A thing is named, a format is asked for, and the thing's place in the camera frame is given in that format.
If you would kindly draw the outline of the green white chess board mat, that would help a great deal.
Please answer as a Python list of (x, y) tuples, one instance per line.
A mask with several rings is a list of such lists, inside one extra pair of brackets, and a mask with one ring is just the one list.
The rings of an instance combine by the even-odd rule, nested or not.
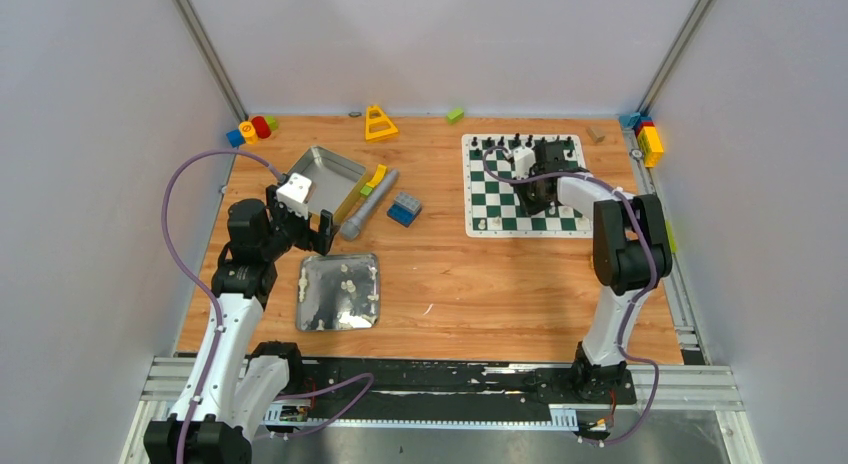
[(575, 134), (465, 134), (461, 137), (466, 234), (475, 238), (590, 238), (592, 224), (580, 212), (544, 204), (529, 214), (504, 178), (526, 177), (530, 166), (512, 157), (535, 157), (542, 144), (556, 144), (565, 163), (584, 168), (586, 160)]

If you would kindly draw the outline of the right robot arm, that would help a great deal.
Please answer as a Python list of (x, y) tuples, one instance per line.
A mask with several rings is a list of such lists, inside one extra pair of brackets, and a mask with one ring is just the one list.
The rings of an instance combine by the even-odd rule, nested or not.
[(602, 289), (568, 385), (584, 401), (607, 397), (624, 386), (638, 314), (673, 267), (660, 200), (627, 193), (571, 164), (560, 141), (518, 146), (512, 162), (513, 189), (525, 211), (564, 205), (590, 221), (594, 272)]

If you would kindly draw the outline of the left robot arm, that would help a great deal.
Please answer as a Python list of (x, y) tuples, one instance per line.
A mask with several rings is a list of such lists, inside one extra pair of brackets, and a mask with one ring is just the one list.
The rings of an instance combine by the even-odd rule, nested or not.
[(277, 278), (276, 260), (291, 248), (329, 252), (333, 214), (310, 226), (314, 184), (293, 175), (270, 185), (265, 200), (230, 206), (229, 240), (206, 292), (211, 312), (183, 391), (160, 421), (148, 424), (143, 444), (152, 463), (248, 463), (252, 441), (272, 400), (298, 395), (306, 384), (293, 343), (267, 341), (247, 351)]

